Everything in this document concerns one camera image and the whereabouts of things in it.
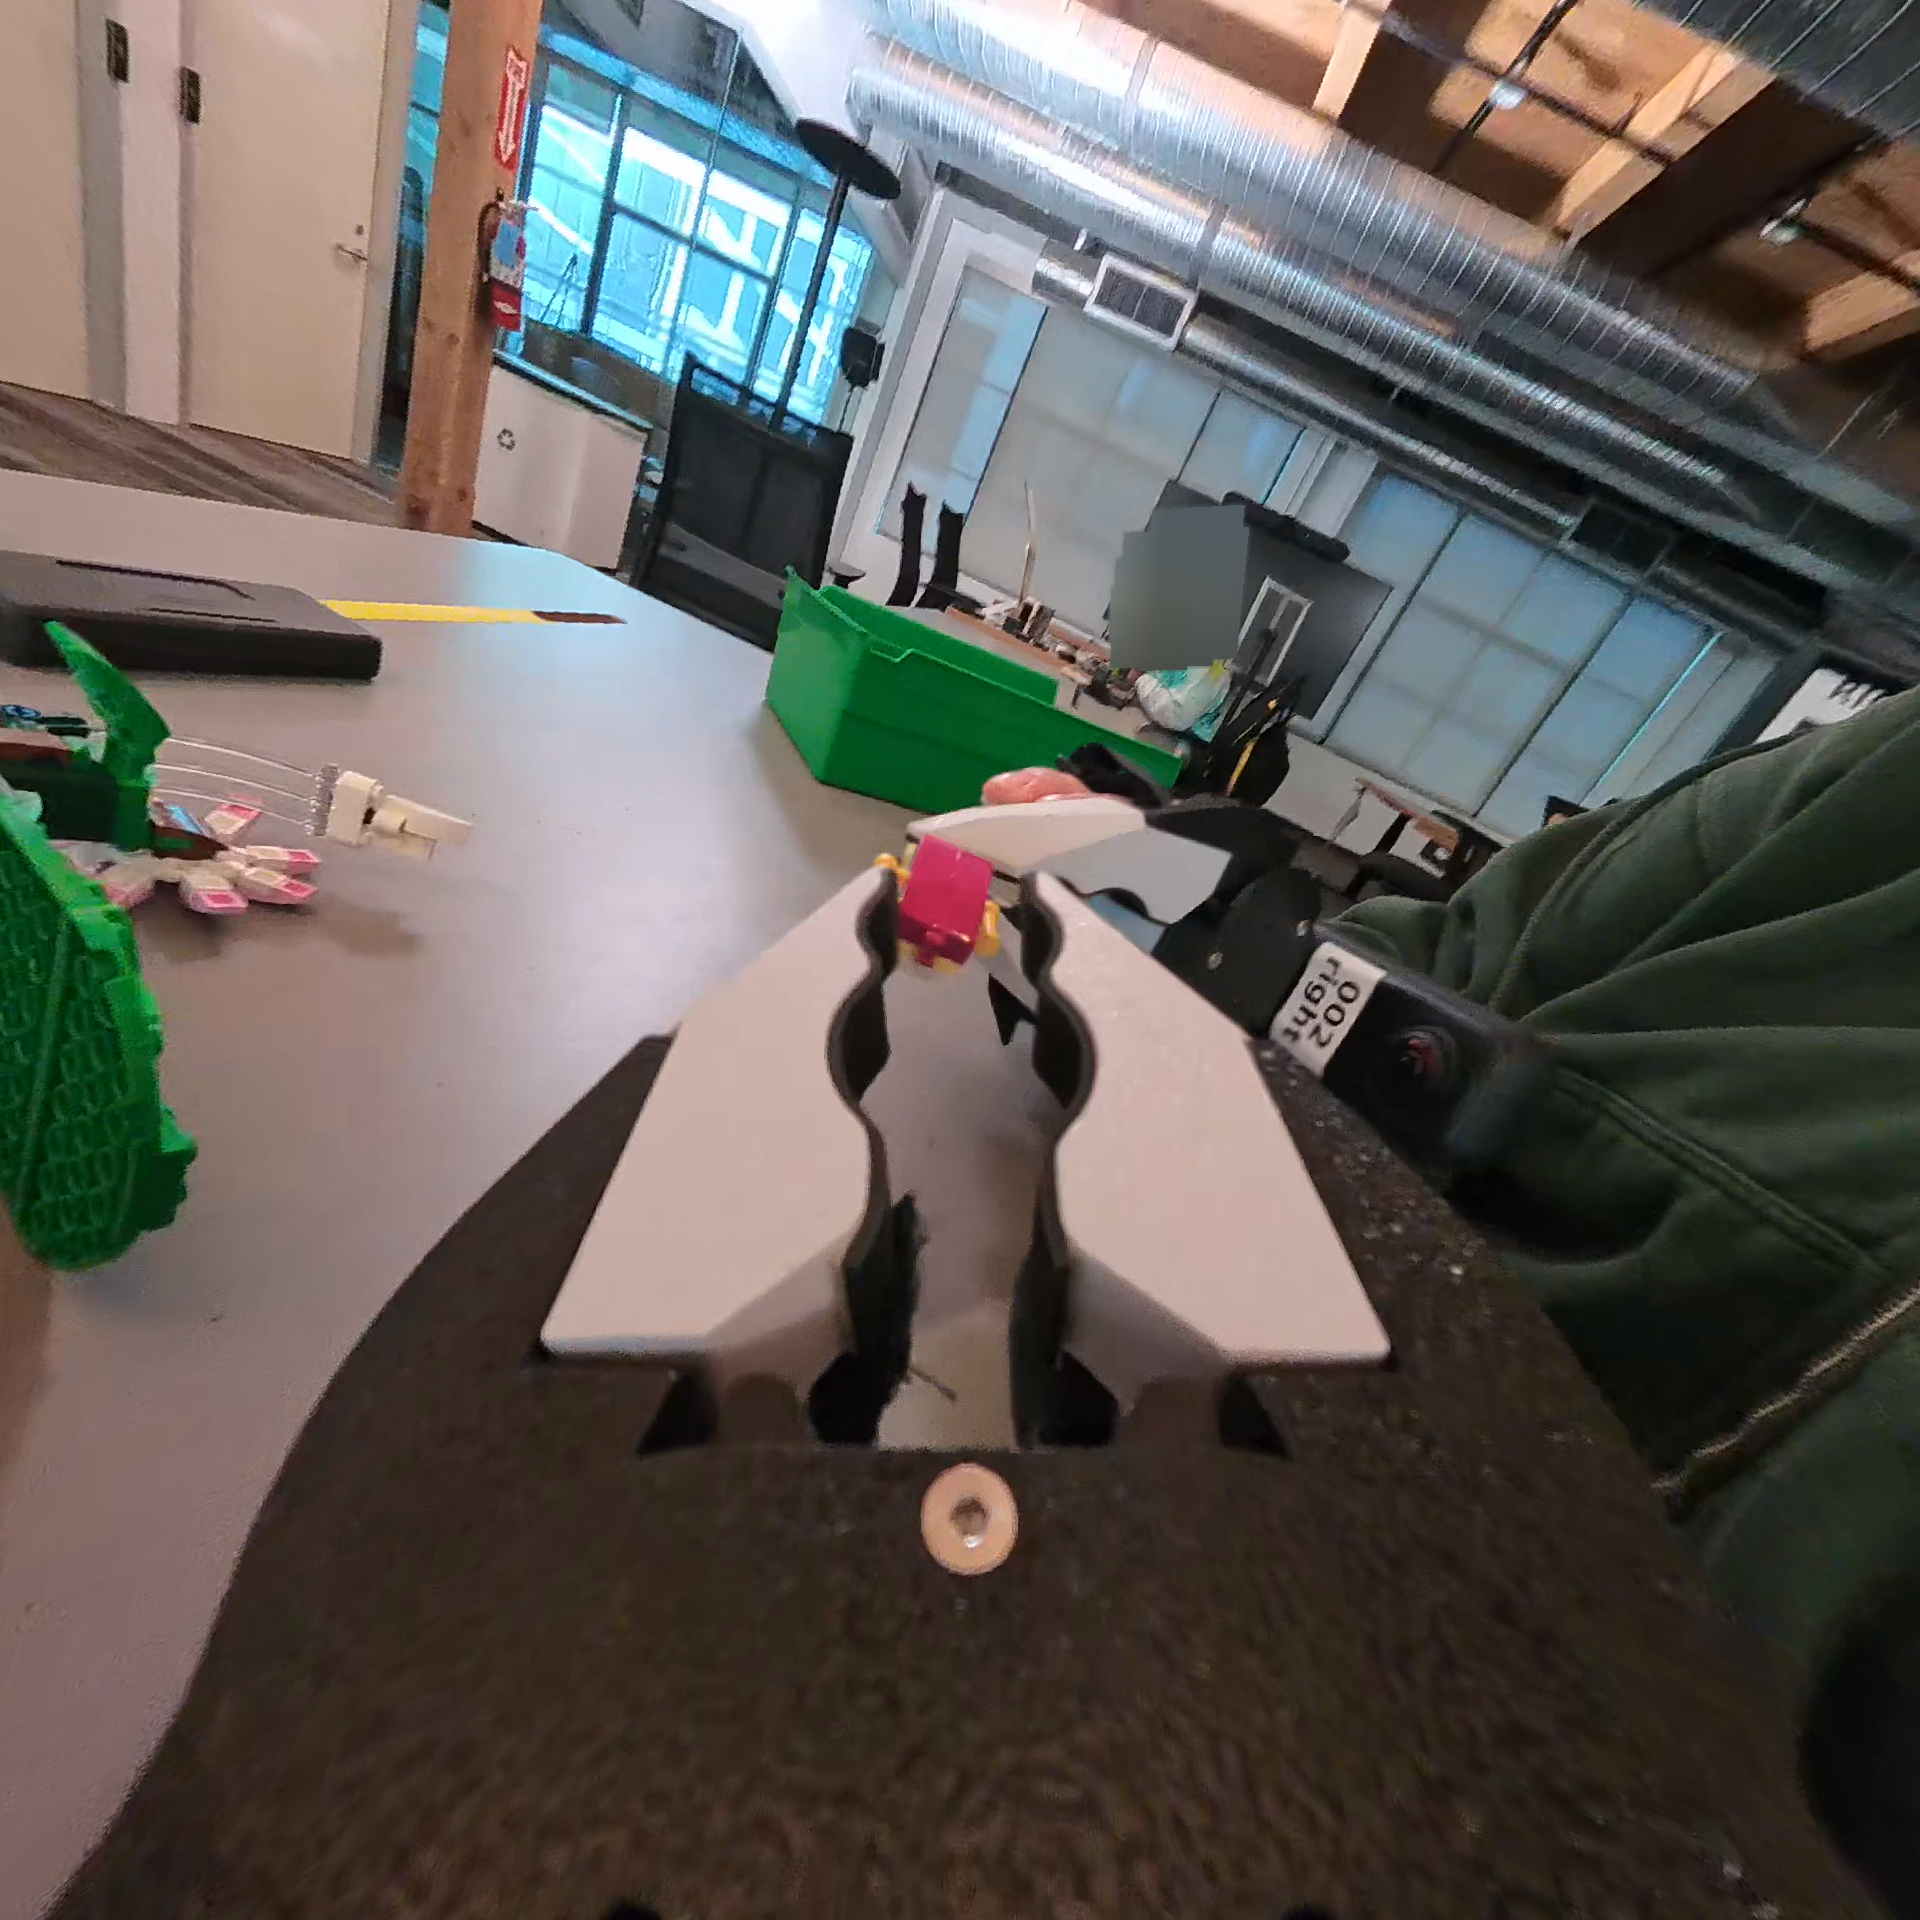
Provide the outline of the black floor lamp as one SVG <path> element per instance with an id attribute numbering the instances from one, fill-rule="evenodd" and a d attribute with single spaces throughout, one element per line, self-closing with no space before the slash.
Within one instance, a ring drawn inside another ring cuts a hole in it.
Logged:
<path id="1" fill-rule="evenodd" d="M 831 241 L 845 215 L 848 197 L 860 194 L 878 204 L 894 204 L 903 189 L 898 172 L 887 164 L 862 136 L 837 128 L 823 118 L 800 118 L 797 136 L 804 156 L 815 160 L 829 175 L 829 197 L 823 212 L 820 240 L 814 249 L 806 290 L 800 301 L 800 314 L 792 327 L 792 337 L 786 350 L 781 381 L 775 394 L 775 420 L 789 410 L 800 367 L 806 354 L 808 327 L 824 286 L 824 274 L 831 261 Z"/>

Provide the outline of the green plastic bin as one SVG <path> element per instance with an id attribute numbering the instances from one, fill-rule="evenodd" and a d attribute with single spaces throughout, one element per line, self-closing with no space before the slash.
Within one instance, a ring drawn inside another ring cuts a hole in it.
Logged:
<path id="1" fill-rule="evenodd" d="M 1069 705 L 1066 680 L 987 644 L 786 570 L 764 702 L 820 784 L 919 816 L 997 775 L 1108 745 L 1155 784 L 1184 760 Z"/>

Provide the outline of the white plastic bag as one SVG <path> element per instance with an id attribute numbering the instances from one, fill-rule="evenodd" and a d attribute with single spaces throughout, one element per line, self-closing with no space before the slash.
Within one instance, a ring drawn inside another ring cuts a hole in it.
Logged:
<path id="1" fill-rule="evenodd" d="M 1138 710 L 1155 729 L 1212 741 L 1232 694 L 1232 671 L 1221 661 L 1140 671 L 1134 694 Z"/>

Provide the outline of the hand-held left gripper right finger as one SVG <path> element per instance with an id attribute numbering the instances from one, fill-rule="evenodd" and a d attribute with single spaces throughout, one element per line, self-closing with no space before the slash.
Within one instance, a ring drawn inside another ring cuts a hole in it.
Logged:
<path id="1" fill-rule="evenodd" d="M 1015 1284 L 1016 1442 L 1103 1445 L 1150 1388 L 1216 1408 L 1250 1375 L 1383 1367 L 1255 1040 L 1062 878 L 1024 878 L 1020 927 L 1062 1128 Z"/>

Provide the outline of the silver ventilation duct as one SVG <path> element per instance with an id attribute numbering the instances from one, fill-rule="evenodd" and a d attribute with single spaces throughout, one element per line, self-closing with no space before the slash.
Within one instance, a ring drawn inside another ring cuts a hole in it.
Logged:
<path id="1" fill-rule="evenodd" d="M 1916 406 L 1845 393 L 1570 241 L 1086 4 L 871 4 L 855 116 L 1038 191 L 1235 303 L 1735 506 L 1778 486 L 1916 520 Z"/>

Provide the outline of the person's green jacket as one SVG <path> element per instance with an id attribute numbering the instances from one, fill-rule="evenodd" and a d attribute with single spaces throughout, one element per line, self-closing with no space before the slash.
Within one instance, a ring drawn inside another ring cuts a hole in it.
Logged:
<path id="1" fill-rule="evenodd" d="M 1782 1673 L 1808 1791 L 1916 1916 L 1916 1048 L 1602 1038 L 1458 1204 Z"/>

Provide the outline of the green lego plant model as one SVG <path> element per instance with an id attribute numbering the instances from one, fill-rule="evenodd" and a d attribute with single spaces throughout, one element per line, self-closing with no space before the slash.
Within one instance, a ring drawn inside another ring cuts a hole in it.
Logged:
<path id="1" fill-rule="evenodd" d="M 24 760 L 2 802 L 2 1186 L 18 1241 L 58 1270 L 166 1226 L 196 1143 L 160 1094 L 162 1022 L 128 909 L 67 844 L 152 849 L 152 704 L 88 639 L 40 624 L 92 719 Z"/>

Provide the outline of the pink white lego flower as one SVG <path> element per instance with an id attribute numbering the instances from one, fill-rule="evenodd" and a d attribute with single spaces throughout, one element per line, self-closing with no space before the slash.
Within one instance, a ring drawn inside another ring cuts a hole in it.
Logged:
<path id="1" fill-rule="evenodd" d="M 195 812 L 150 804 L 150 844 L 54 838 L 68 863 L 95 879 L 111 904 L 135 909 L 160 892 L 205 919 L 236 919 L 252 904 L 303 906 L 318 896 L 319 854 L 250 838 L 261 809 L 220 804 Z"/>

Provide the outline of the wooden post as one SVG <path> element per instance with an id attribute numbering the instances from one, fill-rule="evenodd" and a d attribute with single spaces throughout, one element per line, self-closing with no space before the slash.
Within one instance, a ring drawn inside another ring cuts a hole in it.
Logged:
<path id="1" fill-rule="evenodd" d="M 467 537 L 482 445 L 495 328 L 477 282 L 477 221 L 517 175 L 495 167 L 493 128 L 506 46 L 533 65 L 540 1 L 447 4 L 439 138 L 426 207 L 421 303 L 399 462 L 397 517 L 406 529 Z"/>

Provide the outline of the white door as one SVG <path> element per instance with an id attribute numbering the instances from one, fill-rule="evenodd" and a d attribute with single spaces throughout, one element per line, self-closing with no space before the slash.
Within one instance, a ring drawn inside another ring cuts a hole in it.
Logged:
<path id="1" fill-rule="evenodd" d="M 183 4 L 183 410 L 344 457 L 367 314 L 386 1 Z"/>
<path id="2" fill-rule="evenodd" d="M 2 380 L 64 394 L 88 384 L 71 1 L 2 4 Z"/>
<path id="3" fill-rule="evenodd" d="M 128 76 L 114 84 L 125 406 L 138 418 L 179 424 L 186 393 L 186 4 L 111 4 L 109 18 L 128 37 Z"/>

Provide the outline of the black flat box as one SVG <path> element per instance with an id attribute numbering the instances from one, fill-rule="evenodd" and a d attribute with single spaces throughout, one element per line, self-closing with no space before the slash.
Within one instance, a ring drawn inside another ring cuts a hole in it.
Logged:
<path id="1" fill-rule="evenodd" d="M 2 554 L 2 658 L 64 665 L 64 626 L 125 674 L 370 684 L 381 641 L 282 585 L 149 567 Z"/>

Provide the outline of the white lego piece clear stems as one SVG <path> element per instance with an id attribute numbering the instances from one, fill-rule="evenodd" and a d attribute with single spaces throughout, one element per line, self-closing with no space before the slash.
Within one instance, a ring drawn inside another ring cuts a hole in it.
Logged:
<path id="1" fill-rule="evenodd" d="M 405 798 L 340 764 L 318 769 L 220 742 L 168 736 L 150 764 L 150 794 L 188 809 L 228 846 L 311 841 L 429 860 L 460 848 L 471 820 Z"/>

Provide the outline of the black mesh chair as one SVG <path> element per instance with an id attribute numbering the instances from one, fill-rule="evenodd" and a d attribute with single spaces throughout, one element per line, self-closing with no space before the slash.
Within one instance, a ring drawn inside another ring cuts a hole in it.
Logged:
<path id="1" fill-rule="evenodd" d="M 653 505 L 631 506 L 621 580 L 772 652 L 789 578 L 824 580 L 848 432 L 683 360 Z"/>

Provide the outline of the white recycling bin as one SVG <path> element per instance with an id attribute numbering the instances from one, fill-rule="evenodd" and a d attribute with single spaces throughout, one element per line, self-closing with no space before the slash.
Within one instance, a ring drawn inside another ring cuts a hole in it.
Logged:
<path id="1" fill-rule="evenodd" d="M 495 362 L 471 520 L 492 534 L 614 568 L 646 438 L 646 428 Z"/>

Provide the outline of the white vent grille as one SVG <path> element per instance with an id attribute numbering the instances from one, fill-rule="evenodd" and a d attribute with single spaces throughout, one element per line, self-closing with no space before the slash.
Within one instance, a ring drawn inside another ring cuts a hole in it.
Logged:
<path id="1" fill-rule="evenodd" d="M 1083 314 L 1140 344 L 1176 352 L 1197 300 L 1195 287 L 1163 271 L 1128 255 L 1103 253 L 1092 270 Z"/>

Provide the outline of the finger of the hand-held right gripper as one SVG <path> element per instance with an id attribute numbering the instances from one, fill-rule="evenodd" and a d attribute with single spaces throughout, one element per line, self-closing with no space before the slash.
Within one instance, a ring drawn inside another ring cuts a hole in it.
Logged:
<path id="1" fill-rule="evenodd" d="M 1050 798 L 960 807 L 908 824 L 906 844 L 939 841 L 986 860 L 995 872 L 1030 872 L 1053 857 L 1103 846 L 1147 828 L 1140 807 L 1118 798 Z"/>
<path id="2" fill-rule="evenodd" d="M 1207 902 L 1229 854 L 1171 834 L 1120 831 L 1050 857 L 1050 872 L 1088 900 L 1122 940 L 1152 952 L 1166 933 Z"/>

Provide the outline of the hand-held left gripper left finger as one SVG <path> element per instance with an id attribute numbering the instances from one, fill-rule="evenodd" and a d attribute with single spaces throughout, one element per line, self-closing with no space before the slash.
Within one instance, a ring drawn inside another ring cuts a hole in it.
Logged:
<path id="1" fill-rule="evenodd" d="M 888 1064 L 898 874 L 874 865 L 700 997 L 607 1177 L 540 1345 L 642 1360 L 714 1401 L 789 1388 L 871 1445 L 909 1360 L 919 1226 L 864 1094 Z"/>

